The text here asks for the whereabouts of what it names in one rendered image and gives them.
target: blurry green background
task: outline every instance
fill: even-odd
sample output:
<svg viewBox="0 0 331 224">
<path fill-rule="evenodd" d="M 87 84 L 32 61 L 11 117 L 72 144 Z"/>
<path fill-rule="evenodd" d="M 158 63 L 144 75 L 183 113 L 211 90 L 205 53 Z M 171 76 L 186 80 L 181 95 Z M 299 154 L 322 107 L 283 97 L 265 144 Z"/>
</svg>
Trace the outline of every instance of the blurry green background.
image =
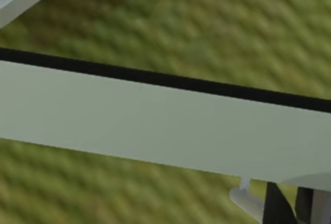
<svg viewBox="0 0 331 224">
<path fill-rule="evenodd" d="M 331 99 L 330 12 L 331 0 L 42 0 L 0 47 Z M 229 201 L 234 177 L 6 140 L 0 153 L 1 224 L 254 223 Z"/>
</svg>

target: green field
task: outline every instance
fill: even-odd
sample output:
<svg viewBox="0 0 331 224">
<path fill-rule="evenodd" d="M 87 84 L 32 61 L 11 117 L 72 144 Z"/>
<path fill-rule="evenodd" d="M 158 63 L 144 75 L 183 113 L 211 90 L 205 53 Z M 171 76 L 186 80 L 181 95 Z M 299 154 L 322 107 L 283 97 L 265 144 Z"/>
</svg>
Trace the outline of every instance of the green field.
<svg viewBox="0 0 331 224">
<path fill-rule="evenodd" d="M 330 12 L 331 0 L 43 0 L 0 47 L 331 99 Z M 234 177 L 6 140 L 0 160 L 0 224 L 254 223 L 229 201 Z"/>
</svg>

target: grassy ground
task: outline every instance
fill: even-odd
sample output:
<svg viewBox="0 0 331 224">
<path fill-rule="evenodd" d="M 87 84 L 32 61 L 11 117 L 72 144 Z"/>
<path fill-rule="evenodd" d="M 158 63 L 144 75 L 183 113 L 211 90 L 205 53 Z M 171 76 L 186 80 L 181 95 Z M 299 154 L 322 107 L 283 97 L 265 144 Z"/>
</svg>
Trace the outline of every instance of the grassy ground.
<svg viewBox="0 0 331 224">
<path fill-rule="evenodd" d="M 43 0 L 0 31 L 0 46 L 330 99 L 330 10 L 330 0 Z M 0 223 L 253 223 L 229 202 L 234 177 L 0 144 Z"/>
</svg>

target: black edge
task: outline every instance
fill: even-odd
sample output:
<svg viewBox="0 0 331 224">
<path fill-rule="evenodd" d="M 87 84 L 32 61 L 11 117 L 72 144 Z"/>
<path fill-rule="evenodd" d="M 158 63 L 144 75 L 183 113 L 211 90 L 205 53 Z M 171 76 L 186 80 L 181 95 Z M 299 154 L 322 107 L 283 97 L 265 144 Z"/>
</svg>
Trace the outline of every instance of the black edge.
<svg viewBox="0 0 331 224">
<path fill-rule="evenodd" d="M 331 113 L 331 100 L 0 48 L 0 61 Z"/>
</svg>

